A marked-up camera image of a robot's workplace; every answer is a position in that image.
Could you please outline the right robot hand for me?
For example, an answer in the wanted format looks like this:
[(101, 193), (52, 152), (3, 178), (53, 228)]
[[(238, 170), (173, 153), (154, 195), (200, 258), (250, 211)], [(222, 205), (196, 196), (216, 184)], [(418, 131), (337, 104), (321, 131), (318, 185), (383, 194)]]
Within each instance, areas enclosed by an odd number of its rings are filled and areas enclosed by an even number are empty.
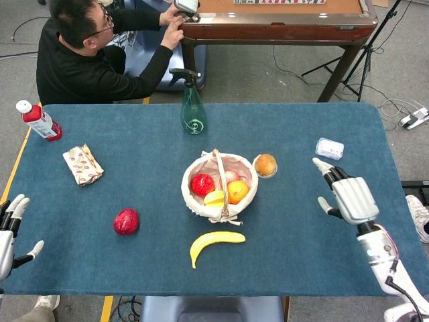
[(312, 162), (321, 171), (338, 205), (334, 208), (324, 197), (318, 197), (317, 201), (326, 214), (343, 219), (350, 225), (360, 225), (376, 219), (379, 208), (362, 177), (351, 176), (341, 167), (319, 158), (312, 158)]

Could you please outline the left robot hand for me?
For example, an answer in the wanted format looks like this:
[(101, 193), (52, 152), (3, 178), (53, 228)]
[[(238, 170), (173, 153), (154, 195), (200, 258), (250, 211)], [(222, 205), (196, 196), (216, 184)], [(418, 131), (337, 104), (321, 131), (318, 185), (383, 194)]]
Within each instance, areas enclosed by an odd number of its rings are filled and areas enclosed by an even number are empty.
[(44, 240), (38, 241), (27, 254), (15, 257), (15, 245), (23, 214), (30, 199), (19, 194), (14, 200), (6, 200), (1, 204), (1, 282), (13, 269), (37, 258), (44, 247)]

